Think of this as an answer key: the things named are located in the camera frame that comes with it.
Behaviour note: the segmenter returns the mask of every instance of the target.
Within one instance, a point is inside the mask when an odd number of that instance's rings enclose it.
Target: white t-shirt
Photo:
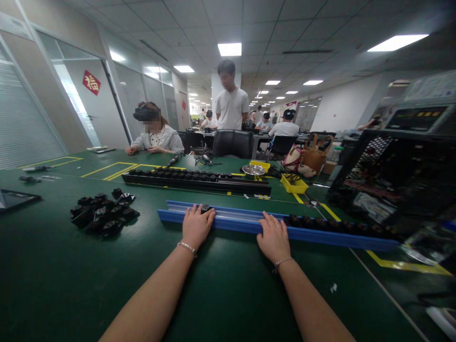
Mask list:
[[[242,128],[242,113],[248,113],[248,95],[237,87],[231,94],[223,90],[217,95],[215,113],[220,114],[218,129]]]
[[[215,117],[213,117],[211,121],[209,121],[208,119],[204,119],[204,121],[201,125],[204,125],[204,124],[207,124],[206,126],[204,126],[204,128],[217,127],[219,122],[217,121],[217,119]]]
[[[271,121],[268,121],[268,122],[265,123],[263,120],[261,120],[259,123],[257,123],[255,128],[269,129],[269,128],[272,128],[273,126],[274,126],[274,124]]]
[[[281,122],[275,124],[273,129],[269,132],[269,136],[285,135],[285,136],[297,136],[299,132],[299,126],[292,122]]]
[[[255,113],[255,123],[259,123],[260,121],[263,121],[263,112],[262,111],[257,111]]]

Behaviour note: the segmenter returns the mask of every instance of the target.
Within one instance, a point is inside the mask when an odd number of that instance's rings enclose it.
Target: black cap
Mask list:
[[[284,111],[284,119],[285,120],[293,120],[293,118],[295,117],[295,113],[296,113],[296,110],[287,109],[286,111]]]

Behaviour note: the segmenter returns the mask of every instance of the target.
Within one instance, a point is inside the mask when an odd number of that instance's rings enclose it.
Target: yellow plastic bin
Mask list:
[[[282,179],[280,181],[285,186],[286,192],[289,193],[299,193],[304,195],[305,191],[309,188],[309,186],[301,179],[296,180],[294,182],[295,185],[291,185],[290,181],[284,174],[282,174]]]
[[[250,164],[250,165],[258,165],[258,166],[261,166],[263,169],[266,170],[266,173],[267,173],[267,171],[269,170],[269,168],[271,167],[271,164],[269,164],[269,163],[262,163],[262,162],[260,162],[260,161],[258,161],[258,162],[257,162],[257,161],[251,161],[249,164]]]

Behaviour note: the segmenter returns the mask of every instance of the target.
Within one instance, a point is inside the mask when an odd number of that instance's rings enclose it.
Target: vr headset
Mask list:
[[[159,120],[160,113],[162,110],[157,107],[158,110],[149,110],[145,108],[147,103],[144,103],[141,107],[134,110],[133,117],[138,121],[155,121]]]

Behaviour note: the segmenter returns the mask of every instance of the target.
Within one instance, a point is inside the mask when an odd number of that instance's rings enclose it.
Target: desk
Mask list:
[[[71,157],[82,159],[45,163],[60,164],[46,172],[62,178],[55,181],[25,184],[18,180],[24,174],[21,170],[0,171],[0,187],[43,197],[0,217],[2,341],[96,341],[181,238],[179,224],[158,218],[157,209],[165,209],[166,200],[314,217],[322,217],[320,211],[329,216],[322,207],[317,211],[299,203],[276,179],[268,179],[273,187],[270,200],[122,182],[122,170],[166,165],[170,154],[141,152],[129,157],[117,150]],[[217,158],[217,162],[224,164],[195,166],[193,157],[185,156],[176,166],[236,172],[249,161]],[[101,241],[70,223],[69,210],[78,198],[110,194],[117,187],[136,195],[132,207],[141,213],[119,236]],[[324,191],[310,187],[308,195],[324,201]],[[350,219],[340,210],[333,211]],[[348,248],[301,241],[291,241],[291,250],[358,341],[422,340],[358,257],[364,258],[370,272],[383,277],[386,287],[396,289],[396,300],[408,314],[415,313],[415,322],[429,338],[443,340],[422,307],[406,306],[414,287],[433,290],[439,278],[426,280],[430,275],[380,268],[365,251],[355,255]],[[271,274],[272,265],[259,251],[255,235],[214,229],[198,254],[164,341],[300,341],[283,284]],[[417,277],[420,286],[414,283]],[[333,284],[337,284],[334,294]]]

